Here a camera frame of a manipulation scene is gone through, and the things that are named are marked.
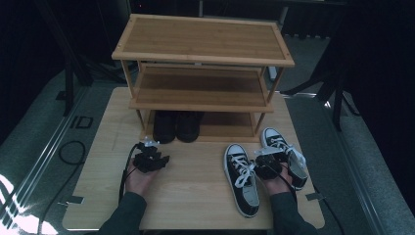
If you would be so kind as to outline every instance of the high-top sneaker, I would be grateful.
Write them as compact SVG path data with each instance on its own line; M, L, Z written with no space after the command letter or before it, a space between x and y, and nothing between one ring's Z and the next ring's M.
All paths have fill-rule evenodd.
M293 177L292 186L297 191L301 190L308 178L304 171L305 157L293 145L287 144L284 137L274 128L265 128L260 140L262 147L273 147L272 155L277 162L288 163L288 173Z
M248 160L244 148L238 144L228 146L223 159L225 174L238 211L244 217L254 217L259 209L254 164Z

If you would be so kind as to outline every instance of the shoelace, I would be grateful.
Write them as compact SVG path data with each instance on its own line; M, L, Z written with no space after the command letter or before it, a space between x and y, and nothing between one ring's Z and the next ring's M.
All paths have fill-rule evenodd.
M255 165L247 163L245 155L232 156L231 162L240 174L240 176L236 179L235 186L237 188L242 188L248 181L251 173L254 172Z
M293 151L297 157L300 167L305 168L305 157L296 148L294 148L293 145L286 144L285 140L281 136L271 138L271 146L281 149L286 155L289 155L290 152Z

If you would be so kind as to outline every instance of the wooden shelf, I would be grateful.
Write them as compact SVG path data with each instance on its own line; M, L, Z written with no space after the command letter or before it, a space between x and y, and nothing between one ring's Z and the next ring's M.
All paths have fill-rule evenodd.
M198 141L257 142L278 81L295 65L276 23L134 14L112 57L143 135L152 135L152 111L199 111L206 116ZM127 61L138 63L135 81ZM268 91L270 66L279 69Z
M153 137L155 111L146 112L145 129L141 132L141 139L145 136ZM201 132L196 141L201 142L258 142L259 138L254 133L256 120L250 113L205 113Z
M272 113L259 68L143 65L130 109Z

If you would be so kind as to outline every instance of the black sneaker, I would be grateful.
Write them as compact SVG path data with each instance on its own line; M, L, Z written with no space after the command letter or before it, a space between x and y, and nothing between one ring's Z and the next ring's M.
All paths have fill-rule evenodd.
M265 128L261 134L262 147L274 147L272 154L279 163L288 163L288 173L293 177L292 187L301 190L307 181L305 173L305 157L293 145L287 144L284 137L273 128Z
M224 155L225 174L231 185L238 211L244 217L254 217L259 209L254 164L248 160L244 148L230 145Z
M153 128L153 138L161 144L167 144L176 137L177 112L176 111L156 111Z
M203 112L183 111L177 117L177 139L190 143L198 139Z

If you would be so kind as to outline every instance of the cable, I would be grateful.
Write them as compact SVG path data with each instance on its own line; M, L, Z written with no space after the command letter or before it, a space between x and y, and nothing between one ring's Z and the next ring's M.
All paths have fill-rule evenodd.
M314 187L314 190L315 190L318 194L320 194L320 191L317 189L317 187L316 187L314 184L313 184L312 186ZM338 224L338 226L339 226L340 231L342 232L342 234L343 234L343 235L345 235L345 231L344 231L344 229L343 229L342 224L340 223L340 221L339 221L338 217L336 216L336 214L333 212L333 210L332 210L332 208L330 207L329 203L327 202L326 198L323 198L322 200L323 200L324 204L326 205L327 209L328 209L328 210L330 211L330 213L332 214L332 216L333 216L333 218L335 219L335 221L337 222L337 224Z
M297 201L297 193L296 193L296 190L294 190L294 188L293 188L293 186L287 181L287 179L285 179L283 176L281 176L281 174L279 173L279 172L277 172L275 169L273 169L269 164L267 164L267 163L264 163L266 166L268 166L268 168L270 168L272 171L274 171L275 173L277 173L278 174L278 176L277 177L280 177L283 181L284 181L284 183L288 186L288 188L290 189L290 192L291 192L291 194L293 195L293 198L294 198L294 201L296 202L296 204L298 203L298 201ZM288 168L285 166L285 165L283 165L283 164L280 164L282 167L284 167L284 168L286 168L287 170L288 170Z
M110 42L110 37L109 37L108 31L107 31L107 28L106 28L106 26L105 26L105 23L104 23L104 17L103 17L103 13L102 13L102 11L101 11L101 5L100 5L100 2L99 2L99 1L95 1L95 2L97 3L97 6L98 6L98 11L99 11L99 13L100 13L101 22L102 22L102 27L103 27L104 32L105 32L105 35L106 35L106 39L107 39L107 43L108 43L108 48L110 49L110 51L112 51L113 46L112 46L112 44L111 44L111 42Z
M129 174L137 168L137 167L136 167L136 168L134 168L131 172L129 172L129 173L127 174L127 172L128 172L129 162L131 161L131 156L132 156L132 153L134 152L134 150L135 150L135 149L138 149L138 144L135 144L135 145L131 148L131 151L130 151L130 153L129 153L129 155L128 155L127 164L125 165L125 169L124 169L124 171L122 172L122 178L121 178L121 183L120 183L120 185L119 185L119 192L118 192L118 203L120 203L120 202L121 202L121 199L122 199L122 197L124 196L124 184L125 184L125 180L126 180L126 179L127 179L127 177L129 176Z
M79 159L78 162L76 163L71 163L69 161L66 161L63 156L62 156L62 150L68 146L69 144L74 144L77 143L82 147L82 156ZM64 188L67 186L67 184L69 183L69 181L73 178L73 176L76 174L77 170L79 169L79 167L81 165L83 165L85 163L85 158L86 158L86 148L85 145L77 140L73 140L73 141L69 141L66 144L64 144L63 146L61 146L60 150L59 150L59 158L68 165L76 165L76 168L73 170L72 174L69 176L69 178L67 179L67 181L62 185L62 187L59 189L58 193L55 194L54 198L52 199L52 201L49 203L48 207L46 208L45 212L42 214L42 216L39 218L39 223L37 226L37 234L40 235L42 234L42 224L43 221L45 220L46 214L48 213L49 209L52 207L52 204L55 202L55 200L58 198L58 196L61 194L61 192L64 190Z

